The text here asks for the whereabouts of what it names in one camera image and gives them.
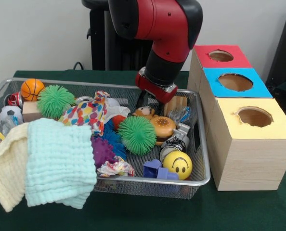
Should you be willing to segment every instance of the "white wall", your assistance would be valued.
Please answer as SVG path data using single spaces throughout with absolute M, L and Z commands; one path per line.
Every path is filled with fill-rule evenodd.
M 197 45 L 237 44 L 266 80 L 286 21 L 286 0 L 199 0 L 203 25 Z M 189 70 L 191 54 L 183 70 Z
M 197 44 L 237 44 L 266 79 L 286 19 L 286 0 L 200 0 Z M 80 0 L 0 0 L 0 82 L 16 70 L 91 68 L 89 10 Z M 188 57 L 183 70 L 189 70 Z
M 91 68 L 89 9 L 80 0 L 0 0 L 0 82 L 16 70 Z

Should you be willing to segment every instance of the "polka dot fabric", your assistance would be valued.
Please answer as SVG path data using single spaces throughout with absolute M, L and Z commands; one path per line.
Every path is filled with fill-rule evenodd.
M 69 108 L 63 113 L 59 122 L 66 126 L 71 125 L 90 125 L 93 135 L 103 135 L 104 118 L 107 114 L 107 96 L 104 91 L 95 92 L 95 99 L 91 102 L 81 102 L 80 104 Z

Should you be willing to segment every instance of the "circular hole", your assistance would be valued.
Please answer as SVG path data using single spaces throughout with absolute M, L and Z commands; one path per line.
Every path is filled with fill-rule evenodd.
M 212 51 L 208 55 L 211 59 L 220 61 L 220 62 L 229 62 L 234 59 L 234 57 L 229 52 L 221 51 L 221 50 Z
M 238 115 L 242 122 L 251 126 L 265 127 L 273 121 L 272 116 L 263 109 L 257 107 L 246 107 L 239 110 Z
M 246 91 L 253 87 L 250 79 L 239 74 L 221 75 L 219 81 L 225 88 L 235 91 Z

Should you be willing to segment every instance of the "yellow box top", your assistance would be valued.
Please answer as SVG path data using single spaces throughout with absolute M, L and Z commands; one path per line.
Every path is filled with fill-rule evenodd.
M 275 99 L 217 98 L 217 102 L 233 139 L 286 139 L 286 115 Z

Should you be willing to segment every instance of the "wooden box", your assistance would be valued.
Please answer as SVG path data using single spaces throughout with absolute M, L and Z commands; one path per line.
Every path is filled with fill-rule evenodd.
M 286 171 L 286 115 L 276 100 L 215 102 L 207 144 L 218 190 L 277 190 Z
M 206 136 L 215 97 L 272 98 L 238 46 L 195 46 L 188 89 L 201 96 Z
M 195 46 L 192 51 L 188 89 L 198 92 L 203 68 L 252 68 L 238 46 Z

